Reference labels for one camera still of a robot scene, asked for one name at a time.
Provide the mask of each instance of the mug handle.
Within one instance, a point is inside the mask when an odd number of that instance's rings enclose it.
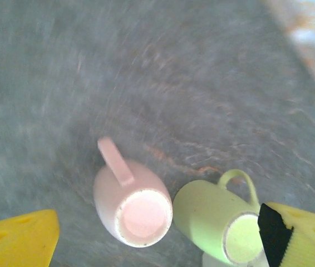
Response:
[[[255,186],[253,184],[253,181],[251,180],[250,176],[248,174],[246,174],[244,171],[242,170],[238,170],[238,169],[234,169],[234,170],[229,170],[226,171],[221,178],[219,179],[217,185],[223,187],[223,189],[227,189],[227,183],[235,178],[241,176],[244,178],[244,180],[247,182],[248,187],[249,187],[249,193],[250,193],[250,199],[249,199],[249,204],[253,207],[255,207],[257,210],[260,209],[260,204],[259,204],[259,200],[257,197],[257,191],[255,189]]]
[[[101,151],[103,159],[111,169],[119,184],[124,187],[132,184],[134,175],[120,154],[118,148],[109,137],[103,137],[98,140],[98,149]]]

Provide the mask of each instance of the light green mug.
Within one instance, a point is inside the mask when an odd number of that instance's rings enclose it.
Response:
[[[250,191],[245,202],[227,190],[234,177],[243,177]],[[260,205],[253,182],[241,170],[229,170],[215,185],[196,180],[183,186],[173,202],[174,223],[205,253],[227,264],[244,265],[263,252],[259,235]]]

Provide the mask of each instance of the gray carpet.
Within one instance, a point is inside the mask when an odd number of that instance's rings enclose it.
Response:
[[[0,0],[0,220],[56,209],[51,266],[199,266],[174,225],[146,249],[106,232],[105,135],[172,197],[239,168],[315,212],[315,82],[258,0]]]

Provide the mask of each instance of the green mug handle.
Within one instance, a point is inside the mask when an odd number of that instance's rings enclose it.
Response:
[[[260,204],[257,197],[257,191],[255,189],[255,186],[253,184],[253,181],[251,180],[250,176],[246,174],[242,170],[234,169],[226,171],[221,178],[219,179],[219,182],[217,183],[218,186],[221,186],[223,189],[227,190],[227,183],[230,181],[230,179],[233,179],[235,177],[243,177],[244,180],[247,182],[250,192],[250,199],[249,199],[249,205],[256,208],[256,210],[259,212]]]

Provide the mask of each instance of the pink mug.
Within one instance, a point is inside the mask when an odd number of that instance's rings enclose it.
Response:
[[[98,140],[98,148],[106,166],[96,176],[93,194],[104,227],[126,245],[155,244],[173,219],[164,183],[144,165],[124,160],[110,138]]]

